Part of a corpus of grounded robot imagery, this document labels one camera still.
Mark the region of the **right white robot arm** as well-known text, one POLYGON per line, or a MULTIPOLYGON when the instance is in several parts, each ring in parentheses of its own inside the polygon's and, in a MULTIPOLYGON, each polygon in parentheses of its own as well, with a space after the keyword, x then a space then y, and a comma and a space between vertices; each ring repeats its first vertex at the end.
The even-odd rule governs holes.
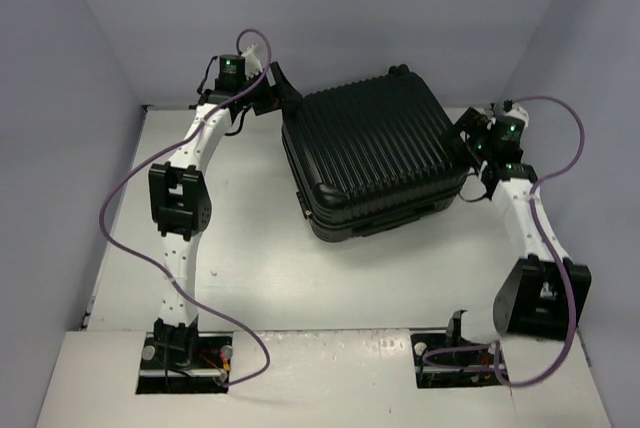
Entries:
POLYGON ((540 196, 543 180, 524 160, 520 142, 528 124, 519 103, 507 103, 498 115, 469 108, 441 138, 484 187, 515 253, 491 302, 454 313, 455 327, 444 332, 442 346, 455 360, 510 336, 565 339, 577 327, 591 286, 589 268, 555 235, 540 196))

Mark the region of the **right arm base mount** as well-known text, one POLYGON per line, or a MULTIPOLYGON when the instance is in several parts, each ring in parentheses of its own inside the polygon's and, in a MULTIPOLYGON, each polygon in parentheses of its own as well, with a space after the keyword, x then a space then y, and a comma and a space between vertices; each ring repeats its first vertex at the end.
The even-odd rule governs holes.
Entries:
POLYGON ((444 330, 411 331, 410 341, 418 389, 484 388, 499 386, 494 372, 495 354, 490 346, 466 341, 454 342, 444 330), (473 350, 431 355, 428 352, 453 346, 472 346, 473 350))

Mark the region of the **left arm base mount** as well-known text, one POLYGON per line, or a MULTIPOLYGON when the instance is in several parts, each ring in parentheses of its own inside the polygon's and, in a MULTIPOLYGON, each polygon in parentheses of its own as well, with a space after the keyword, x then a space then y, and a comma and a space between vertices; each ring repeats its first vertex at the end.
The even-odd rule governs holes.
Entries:
POLYGON ((165 352, 150 333, 145 336, 136 384, 137 395, 226 394, 231 375, 233 336, 204 332, 189 360, 165 352))

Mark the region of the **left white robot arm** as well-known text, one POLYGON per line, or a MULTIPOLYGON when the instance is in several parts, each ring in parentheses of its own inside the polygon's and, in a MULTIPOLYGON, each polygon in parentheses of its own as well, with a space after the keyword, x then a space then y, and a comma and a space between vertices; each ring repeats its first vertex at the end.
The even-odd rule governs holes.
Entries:
POLYGON ((153 336, 156 344, 164 345, 164 356, 180 368, 191 366, 200 354, 198 308, 192 299, 197 250, 212 218, 205 173, 214 151, 244 109, 261 115, 297 98, 281 71, 274 72, 273 85, 268 82, 257 44, 217 60, 214 88, 199 90, 183 142, 167 161, 152 164, 148 172, 151 215, 161 236, 162 267, 169 284, 153 336))

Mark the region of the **black hard-shell suitcase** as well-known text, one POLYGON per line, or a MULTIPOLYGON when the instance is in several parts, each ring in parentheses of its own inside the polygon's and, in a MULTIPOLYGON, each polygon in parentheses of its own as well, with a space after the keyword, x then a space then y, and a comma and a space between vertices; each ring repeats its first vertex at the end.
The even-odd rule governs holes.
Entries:
POLYGON ((447 209, 467 176, 440 140, 452 126, 405 64, 285 109, 283 147, 314 235, 337 243, 447 209))

